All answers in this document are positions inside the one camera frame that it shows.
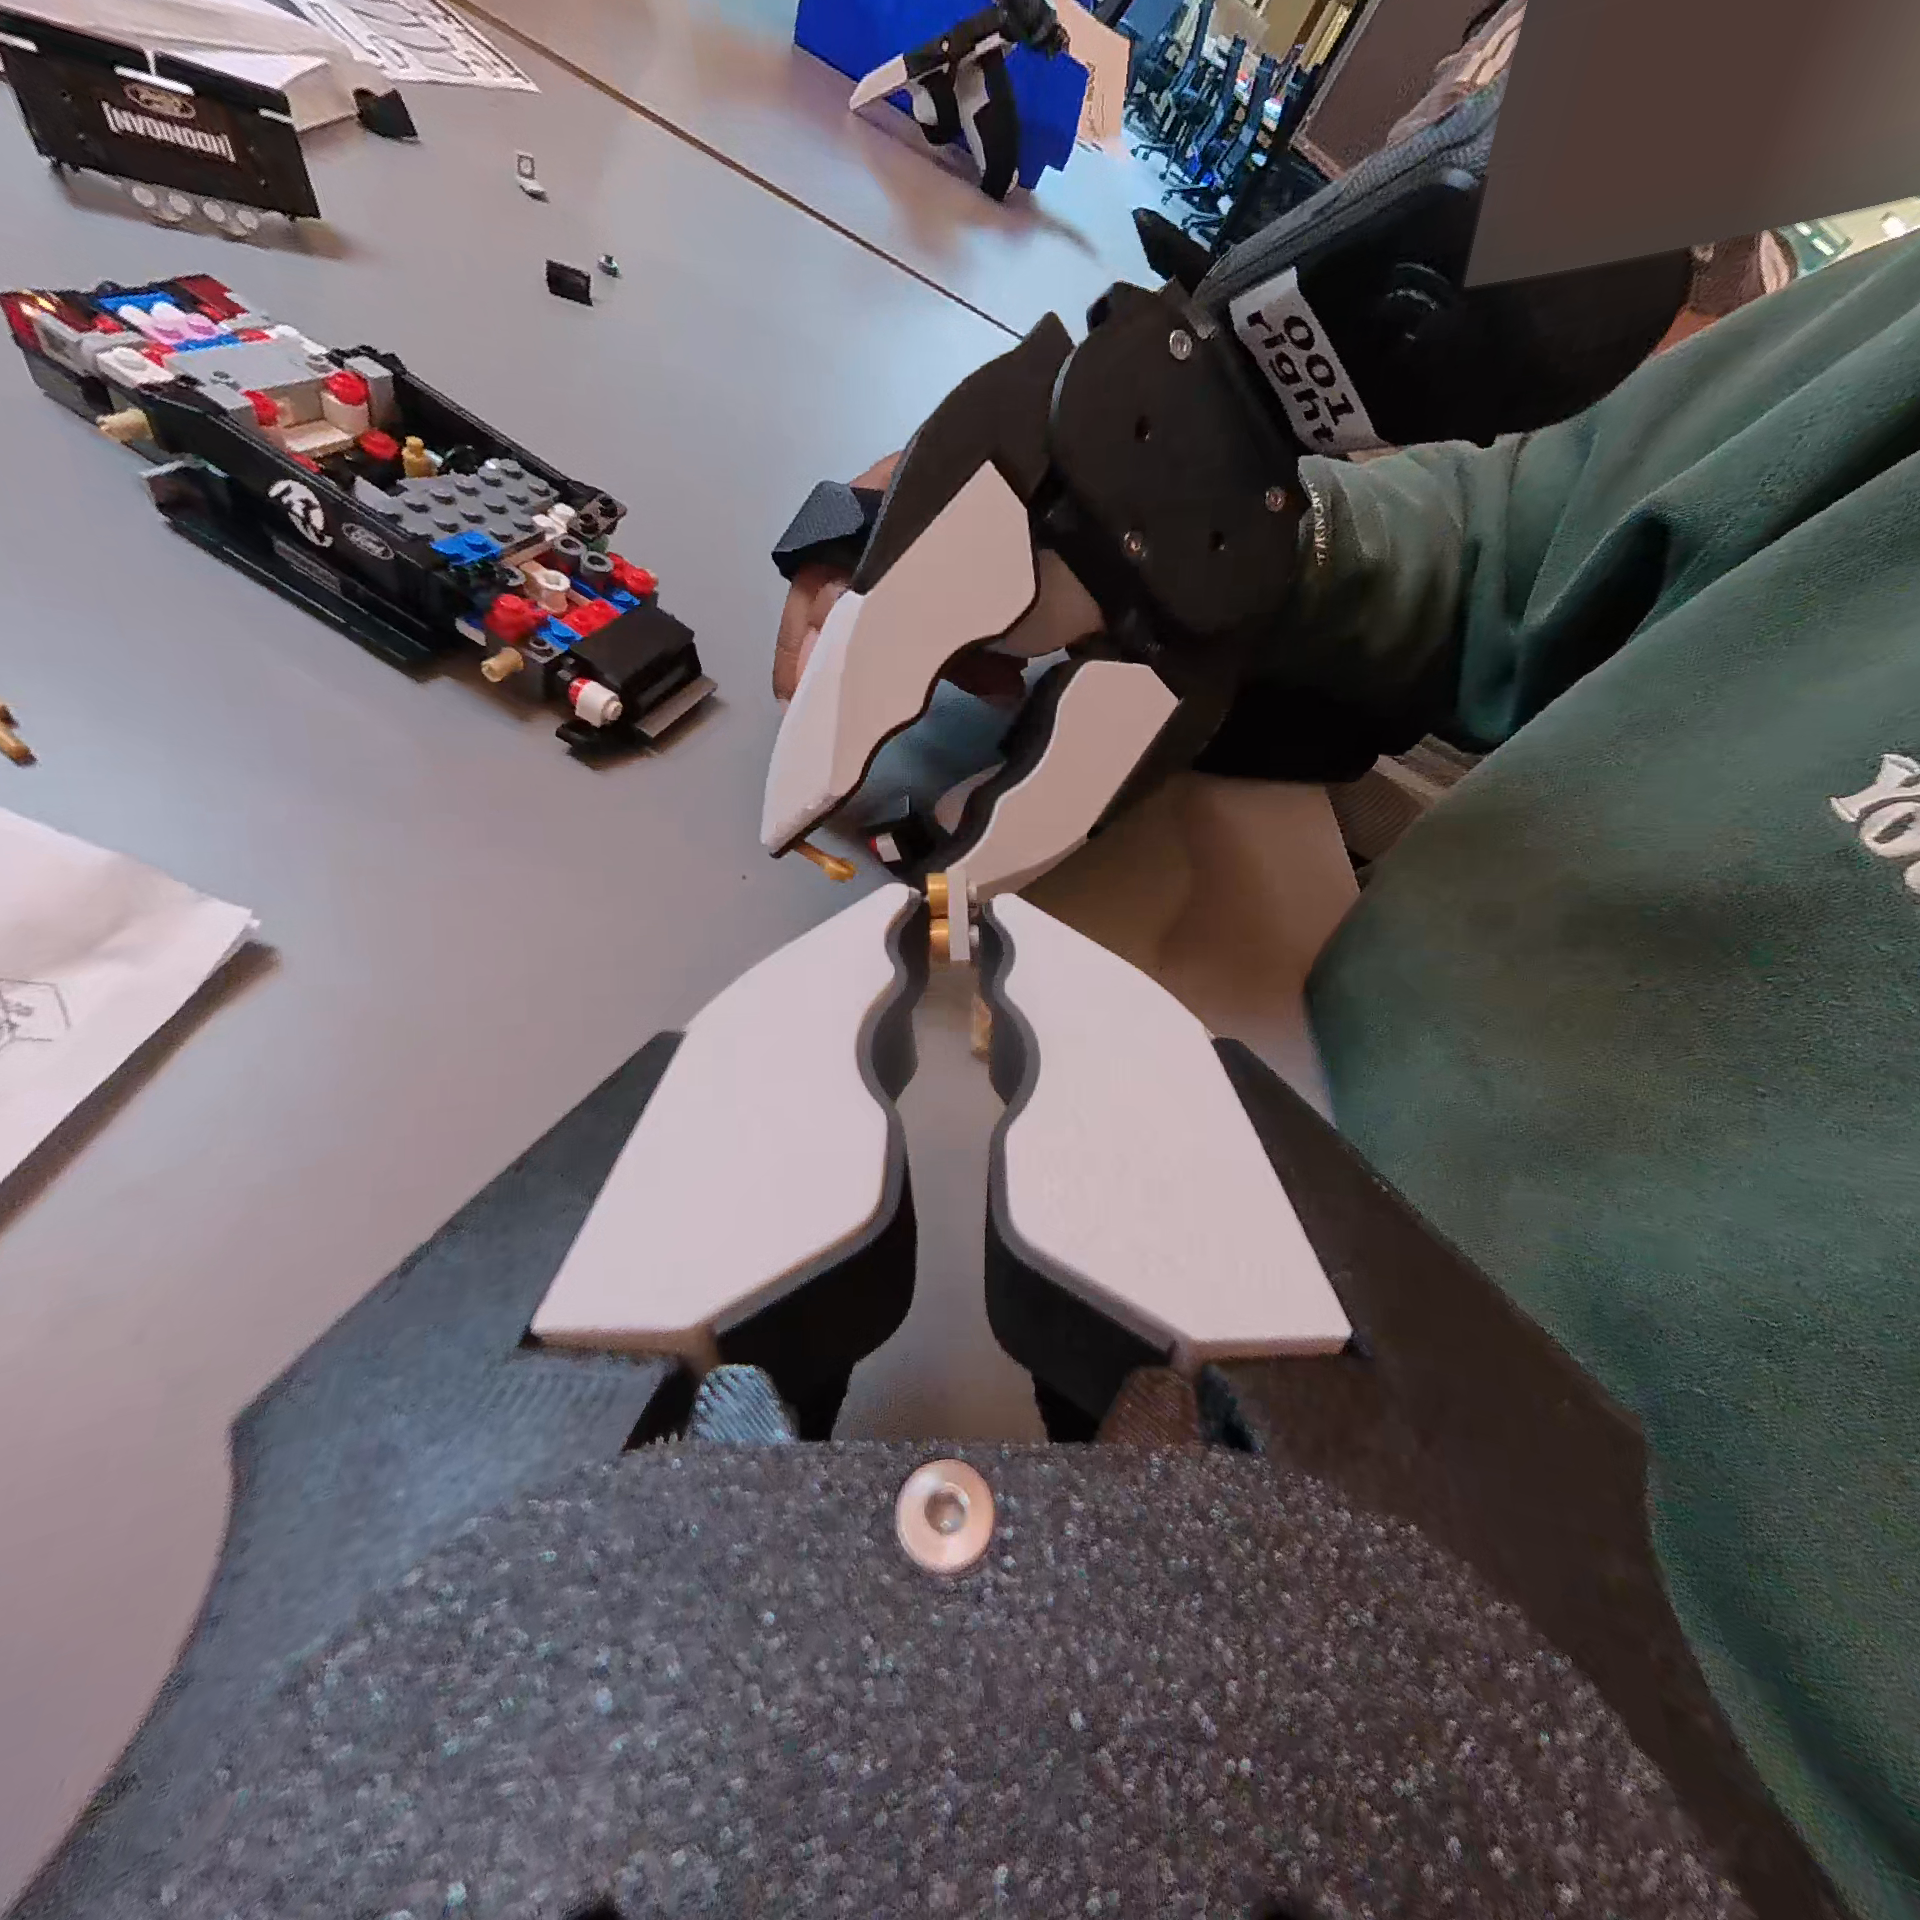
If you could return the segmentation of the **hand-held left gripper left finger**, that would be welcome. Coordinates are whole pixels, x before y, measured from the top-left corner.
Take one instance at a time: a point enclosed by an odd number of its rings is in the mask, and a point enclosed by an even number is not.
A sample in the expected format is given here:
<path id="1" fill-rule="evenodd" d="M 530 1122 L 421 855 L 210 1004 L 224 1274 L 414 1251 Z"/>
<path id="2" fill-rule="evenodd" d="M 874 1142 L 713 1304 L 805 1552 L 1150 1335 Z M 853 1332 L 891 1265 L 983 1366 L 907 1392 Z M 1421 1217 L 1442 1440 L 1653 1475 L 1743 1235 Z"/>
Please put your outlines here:
<path id="1" fill-rule="evenodd" d="M 885 885 L 790 937 L 673 1033 L 530 1339 L 845 1389 L 917 1285 L 897 1096 L 912 1081 L 918 895 Z"/>

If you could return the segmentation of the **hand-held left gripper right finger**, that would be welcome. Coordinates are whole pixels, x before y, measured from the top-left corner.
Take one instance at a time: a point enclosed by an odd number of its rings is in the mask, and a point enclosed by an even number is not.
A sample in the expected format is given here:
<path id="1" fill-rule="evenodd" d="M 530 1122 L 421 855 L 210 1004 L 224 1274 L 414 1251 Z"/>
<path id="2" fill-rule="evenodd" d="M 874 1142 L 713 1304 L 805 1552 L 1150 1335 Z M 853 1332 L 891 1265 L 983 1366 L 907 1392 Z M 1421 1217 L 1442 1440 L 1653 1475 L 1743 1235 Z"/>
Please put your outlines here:
<path id="1" fill-rule="evenodd" d="M 1108 1411 L 1143 1366 L 1338 1355 L 1348 1312 L 1230 1062 L 1158 979 L 1023 899 L 978 912 L 987 1312 L 1042 1398 Z"/>

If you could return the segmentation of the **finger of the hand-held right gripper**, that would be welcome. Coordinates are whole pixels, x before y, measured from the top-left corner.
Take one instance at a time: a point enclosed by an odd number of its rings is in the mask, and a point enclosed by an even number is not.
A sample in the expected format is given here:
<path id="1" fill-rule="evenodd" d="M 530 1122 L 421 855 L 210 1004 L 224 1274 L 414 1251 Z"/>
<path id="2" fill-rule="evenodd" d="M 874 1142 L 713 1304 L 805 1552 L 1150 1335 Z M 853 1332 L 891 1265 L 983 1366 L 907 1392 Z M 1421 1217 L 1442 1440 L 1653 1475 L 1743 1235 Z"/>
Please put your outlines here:
<path id="1" fill-rule="evenodd" d="M 1004 639 L 1038 598 L 1026 504 L 995 465 L 973 465 L 873 587 L 828 608 L 767 768 L 762 852 L 781 859 L 835 815 L 940 671 Z"/>
<path id="2" fill-rule="evenodd" d="M 999 768 L 968 789 L 932 859 L 934 899 L 995 899 L 1048 876 L 1089 844 L 1181 697 L 1147 664 L 1071 661 L 1018 714 Z"/>

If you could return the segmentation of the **black lego car model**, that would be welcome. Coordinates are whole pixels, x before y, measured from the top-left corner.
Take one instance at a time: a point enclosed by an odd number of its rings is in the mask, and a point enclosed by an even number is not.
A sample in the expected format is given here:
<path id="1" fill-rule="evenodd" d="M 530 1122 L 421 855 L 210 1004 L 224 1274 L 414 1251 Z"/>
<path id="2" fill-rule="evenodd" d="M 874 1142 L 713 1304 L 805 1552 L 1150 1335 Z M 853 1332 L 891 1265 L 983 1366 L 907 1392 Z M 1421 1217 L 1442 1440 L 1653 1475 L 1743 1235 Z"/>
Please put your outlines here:
<path id="1" fill-rule="evenodd" d="M 575 759 L 660 744 L 713 697 L 623 504 L 211 274 L 8 291 L 36 388 L 145 463 L 167 529 L 414 675 L 474 661 Z"/>

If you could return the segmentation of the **black printed lego plate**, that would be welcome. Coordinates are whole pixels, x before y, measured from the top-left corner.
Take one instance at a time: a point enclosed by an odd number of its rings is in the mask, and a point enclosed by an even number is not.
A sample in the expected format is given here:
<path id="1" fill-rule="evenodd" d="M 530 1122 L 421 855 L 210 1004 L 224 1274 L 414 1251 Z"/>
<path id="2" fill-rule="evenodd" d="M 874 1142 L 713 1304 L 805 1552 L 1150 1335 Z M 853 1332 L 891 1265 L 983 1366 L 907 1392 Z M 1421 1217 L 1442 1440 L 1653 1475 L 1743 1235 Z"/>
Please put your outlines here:
<path id="1" fill-rule="evenodd" d="M 63 178 L 144 187 L 180 218 L 323 218 L 294 106 L 272 86 L 22 11 L 3 11 L 3 76 Z"/>

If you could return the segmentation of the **person's right forearm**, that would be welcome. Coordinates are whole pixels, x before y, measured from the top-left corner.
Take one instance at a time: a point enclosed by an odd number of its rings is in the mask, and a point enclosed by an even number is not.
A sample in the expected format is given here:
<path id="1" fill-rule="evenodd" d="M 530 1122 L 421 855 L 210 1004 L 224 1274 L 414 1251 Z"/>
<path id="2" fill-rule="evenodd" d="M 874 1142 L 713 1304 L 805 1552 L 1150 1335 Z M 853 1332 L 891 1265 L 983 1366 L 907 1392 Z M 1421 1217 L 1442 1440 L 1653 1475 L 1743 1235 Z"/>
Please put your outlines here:
<path id="1" fill-rule="evenodd" d="M 1656 352 L 1589 411 L 1299 465 L 1272 675 L 1493 747 L 1633 647 L 1916 614 L 1916 240 Z"/>

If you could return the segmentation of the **person's right hand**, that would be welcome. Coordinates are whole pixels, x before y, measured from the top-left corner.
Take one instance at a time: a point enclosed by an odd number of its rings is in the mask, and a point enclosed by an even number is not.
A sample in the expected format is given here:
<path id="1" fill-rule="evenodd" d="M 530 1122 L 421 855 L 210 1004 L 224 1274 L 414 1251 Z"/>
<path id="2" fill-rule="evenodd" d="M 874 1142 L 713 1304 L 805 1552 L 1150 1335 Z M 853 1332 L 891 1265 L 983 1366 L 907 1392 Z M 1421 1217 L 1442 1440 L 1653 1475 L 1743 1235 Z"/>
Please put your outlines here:
<path id="1" fill-rule="evenodd" d="M 845 578 L 835 564 L 801 564 L 790 577 L 772 650 L 772 699 L 781 706 L 790 703 L 828 614 L 845 594 Z M 954 661 L 940 677 L 993 706 L 1016 706 L 1026 693 L 1026 661 L 973 650 Z"/>

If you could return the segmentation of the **black handheld device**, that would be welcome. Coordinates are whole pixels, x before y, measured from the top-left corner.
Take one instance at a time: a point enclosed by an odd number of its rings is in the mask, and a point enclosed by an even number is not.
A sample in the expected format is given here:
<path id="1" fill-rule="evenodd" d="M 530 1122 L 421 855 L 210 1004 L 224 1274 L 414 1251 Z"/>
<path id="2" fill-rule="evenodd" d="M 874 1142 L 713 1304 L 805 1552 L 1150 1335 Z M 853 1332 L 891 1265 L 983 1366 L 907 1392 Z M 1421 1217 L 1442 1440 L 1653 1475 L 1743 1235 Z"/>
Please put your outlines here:
<path id="1" fill-rule="evenodd" d="M 1066 170 L 1086 103 L 1086 97 L 1072 103 L 1044 97 L 1044 119 L 1029 132 L 1010 55 L 1061 63 L 1061 75 L 1086 86 L 1086 71 L 1066 53 L 1056 3 L 989 3 L 868 71 L 849 91 L 849 113 L 902 97 L 926 146 L 965 146 L 978 191 L 999 207 L 1016 187 L 1029 191 L 1044 174 Z"/>

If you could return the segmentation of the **blue plastic storage bin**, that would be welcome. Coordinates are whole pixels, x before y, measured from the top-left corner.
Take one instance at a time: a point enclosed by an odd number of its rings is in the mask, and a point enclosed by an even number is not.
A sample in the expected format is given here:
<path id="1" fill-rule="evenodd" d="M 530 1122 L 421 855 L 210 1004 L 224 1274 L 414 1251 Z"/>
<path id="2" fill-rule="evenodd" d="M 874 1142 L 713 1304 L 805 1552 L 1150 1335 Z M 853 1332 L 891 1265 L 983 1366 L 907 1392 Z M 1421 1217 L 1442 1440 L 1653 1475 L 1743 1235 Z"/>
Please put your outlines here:
<path id="1" fill-rule="evenodd" d="M 934 40 L 940 31 L 989 3 L 798 3 L 796 44 L 830 71 L 860 80 L 878 63 Z M 1044 59 L 1007 47 L 1007 76 L 1018 103 L 1023 146 L 1042 167 L 1061 167 L 1076 146 L 1089 71 L 1071 55 Z"/>

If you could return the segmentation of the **white numbered paper bag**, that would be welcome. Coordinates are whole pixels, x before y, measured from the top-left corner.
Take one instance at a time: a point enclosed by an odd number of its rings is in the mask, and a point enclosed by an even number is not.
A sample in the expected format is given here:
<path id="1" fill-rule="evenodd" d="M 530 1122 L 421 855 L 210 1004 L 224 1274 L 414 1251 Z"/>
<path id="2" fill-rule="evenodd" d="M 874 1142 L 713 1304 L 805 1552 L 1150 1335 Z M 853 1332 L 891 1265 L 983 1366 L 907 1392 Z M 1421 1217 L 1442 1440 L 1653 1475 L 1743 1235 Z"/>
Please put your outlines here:
<path id="1" fill-rule="evenodd" d="M 254 936 L 245 906 L 3 810 L 3 1178 Z"/>

